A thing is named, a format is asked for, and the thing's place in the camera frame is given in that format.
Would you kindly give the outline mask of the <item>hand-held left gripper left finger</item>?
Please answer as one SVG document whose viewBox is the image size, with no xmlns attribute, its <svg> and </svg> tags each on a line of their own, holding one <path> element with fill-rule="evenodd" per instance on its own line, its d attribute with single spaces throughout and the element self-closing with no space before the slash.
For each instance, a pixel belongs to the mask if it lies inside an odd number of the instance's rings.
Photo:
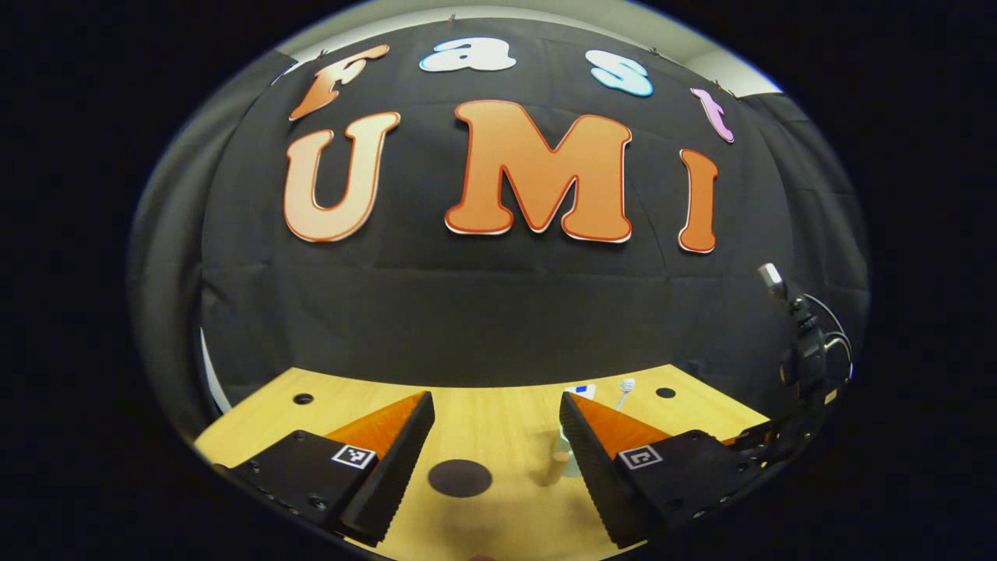
<svg viewBox="0 0 997 561">
<path fill-rule="evenodd" d="M 241 463 L 214 468 L 313 527 L 377 546 L 434 422 L 433 394 L 421 391 L 324 436 L 292 430 Z"/>
</svg>

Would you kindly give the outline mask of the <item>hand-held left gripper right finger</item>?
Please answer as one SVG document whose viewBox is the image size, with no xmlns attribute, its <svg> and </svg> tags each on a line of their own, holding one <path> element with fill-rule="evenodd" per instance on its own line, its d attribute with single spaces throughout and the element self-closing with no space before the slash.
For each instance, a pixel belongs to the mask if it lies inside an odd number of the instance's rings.
<svg viewBox="0 0 997 561">
<path fill-rule="evenodd" d="M 676 436 L 563 392 L 559 420 L 610 540 L 623 549 L 719 514 L 763 476 L 761 462 L 693 429 Z"/>
</svg>

